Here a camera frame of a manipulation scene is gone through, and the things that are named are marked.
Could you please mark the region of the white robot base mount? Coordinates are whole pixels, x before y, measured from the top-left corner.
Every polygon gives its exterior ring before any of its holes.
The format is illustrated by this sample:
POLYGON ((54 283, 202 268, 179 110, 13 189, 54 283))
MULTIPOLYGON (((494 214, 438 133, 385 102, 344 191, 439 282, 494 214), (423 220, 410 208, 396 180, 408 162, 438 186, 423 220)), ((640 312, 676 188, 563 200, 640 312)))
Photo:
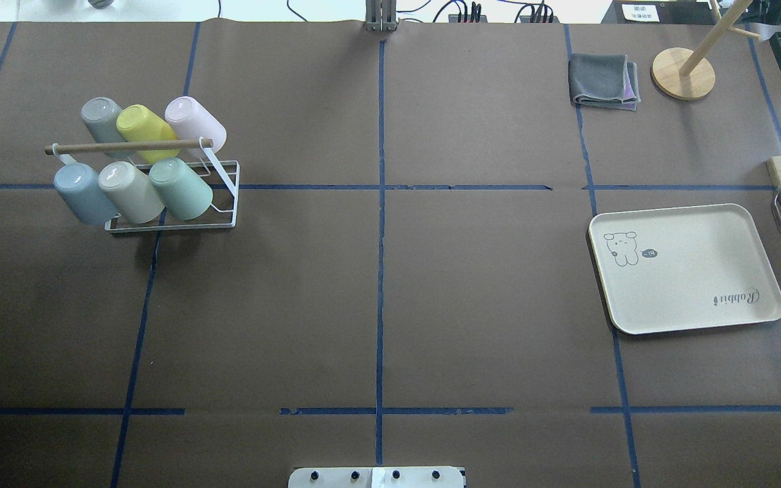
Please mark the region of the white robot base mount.
POLYGON ((466 487, 465 470, 455 466, 303 467, 288 487, 466 487))

